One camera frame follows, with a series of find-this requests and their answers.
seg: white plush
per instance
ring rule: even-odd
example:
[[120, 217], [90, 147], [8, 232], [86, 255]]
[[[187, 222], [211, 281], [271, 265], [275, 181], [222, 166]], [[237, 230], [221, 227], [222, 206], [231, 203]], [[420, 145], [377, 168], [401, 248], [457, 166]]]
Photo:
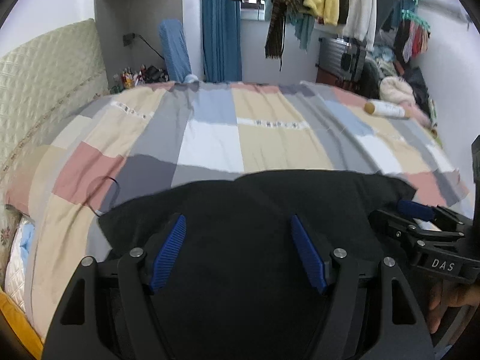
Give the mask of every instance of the white plush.
[[412, 87], [402, 78], [392, 76], [385, 77], [380, 83], [380, 100], [401, 104], [407, 102], [415, 104]]

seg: white sweater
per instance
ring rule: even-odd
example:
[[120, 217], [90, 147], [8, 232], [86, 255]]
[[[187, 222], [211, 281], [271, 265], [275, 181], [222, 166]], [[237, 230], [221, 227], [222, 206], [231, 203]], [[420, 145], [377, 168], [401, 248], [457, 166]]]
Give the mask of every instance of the white sweater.
[[343, 36], [360, 42], [366, 39], [367, 50], [374, 47], [377, 25], [377, 0], [349, 0], [349, 16], [343, 29]]

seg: quilted headboard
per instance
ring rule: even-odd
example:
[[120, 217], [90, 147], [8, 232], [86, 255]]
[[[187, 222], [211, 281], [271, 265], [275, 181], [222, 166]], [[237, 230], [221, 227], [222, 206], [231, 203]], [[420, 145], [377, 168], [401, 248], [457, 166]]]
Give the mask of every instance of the quilted headboard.
[[[9, 222], [3, 198], [13, 171], [58, 121], [106, 92], [92, 19], [40, 35], [0, 57], [0, 230]], [[5, 250], [11, 244], [5, 239], [13, 238], [7, 235], [0, 234], [0, 285]]]

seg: hand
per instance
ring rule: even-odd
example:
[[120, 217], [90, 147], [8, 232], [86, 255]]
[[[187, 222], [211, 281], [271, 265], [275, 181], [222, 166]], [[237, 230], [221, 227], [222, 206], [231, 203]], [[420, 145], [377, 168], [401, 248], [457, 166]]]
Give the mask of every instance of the hand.
[[480, 283], [475, 283], [471, 286], [460, 285], [453, 287], [448, 294], [442, 294], [442, 282], [438, 282], [432, 287], [430, 292], [430, 311], [427, 316], [427, 325], [432, 334], [438, 330], [445, 312], [444, 307], [440, 306], [442, 295], [448, 307], [478, 306], [480, 304]]

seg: ribbed blue pad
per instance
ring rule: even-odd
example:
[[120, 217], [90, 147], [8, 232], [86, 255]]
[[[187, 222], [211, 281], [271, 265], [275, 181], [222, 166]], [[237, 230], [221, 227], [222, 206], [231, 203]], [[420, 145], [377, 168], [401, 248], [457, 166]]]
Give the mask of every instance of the ribbed blue pad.
[[397, 210], [409, 218], [421, 219], [426, 222], [431, 222], [435, 219], [435, 213], [431, 207], [412, 202], [411, 200], [399, 200], [397, 203]]
[[180, 215], [153, 263], [153, 274], [152, 280], [150, 280], [150, 288], [154, 292], [158, 291], [167, 283], [173, 264], [177, 259], [183, 240], [185, 239], [186, 232], [187, 226], [185, 217]]
[[318, 255], [310, 237], [296, 215], [292, 216], [291, 225], [293, 242], [297, 247], [297, 252], [302, 261], [303, 269], [307, 273], [308, 280], [312, 287], [315, 287], [320, 294], [323, 294], [327, 289], [323, 260]]

